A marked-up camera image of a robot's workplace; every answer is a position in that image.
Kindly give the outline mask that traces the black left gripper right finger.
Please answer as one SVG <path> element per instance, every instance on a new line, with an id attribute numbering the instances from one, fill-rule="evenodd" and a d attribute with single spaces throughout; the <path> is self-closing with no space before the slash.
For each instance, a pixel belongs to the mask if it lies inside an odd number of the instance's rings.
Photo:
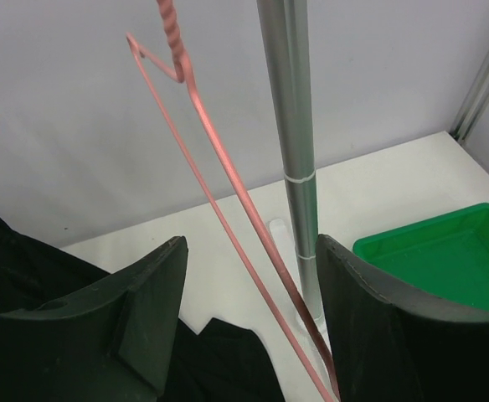
<path id="1" fill-rule="evenodd" d="M 322 234 L 317 271 L 343 401 L 489 401 L 489 311 L 435 296 Z"/>

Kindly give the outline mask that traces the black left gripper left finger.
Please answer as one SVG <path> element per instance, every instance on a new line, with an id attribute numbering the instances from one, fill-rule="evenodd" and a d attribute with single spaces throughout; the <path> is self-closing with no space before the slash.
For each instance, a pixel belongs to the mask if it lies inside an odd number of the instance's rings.
<path id="1" fill-rule="evenodd" d="M 0 313 L 0 401 L 155 401 L 188 263 L 176 236 L 34 310 Z"/>

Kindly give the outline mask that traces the pink hanger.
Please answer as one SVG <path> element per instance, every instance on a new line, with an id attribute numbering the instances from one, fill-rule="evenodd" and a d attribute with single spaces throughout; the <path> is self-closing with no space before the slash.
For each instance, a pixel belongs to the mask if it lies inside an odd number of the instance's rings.
<path id="1" fill-rule="evenodd" d="M 317 238 L 316 169 L 311 134 L 303 163 L 291 167 L 293 132 L 284 103 L 268 102 L 276 88 L 269 45 L 273 25 L 268 2 L 187 1 L 180 28 L 174 1 L 154 1 L 159 49 L 171 63 L 141 44 L 127 42 L 138 67 L 155 65 L 176 83 L 198 118 L 180 147 L 209 204 L 218 209 L 229 183 L 247 219 L 245 227 L 218 219 L 260 295 L 306 373 L 326 401 L 339 398 L 325 327 L 314 244 Z"/>

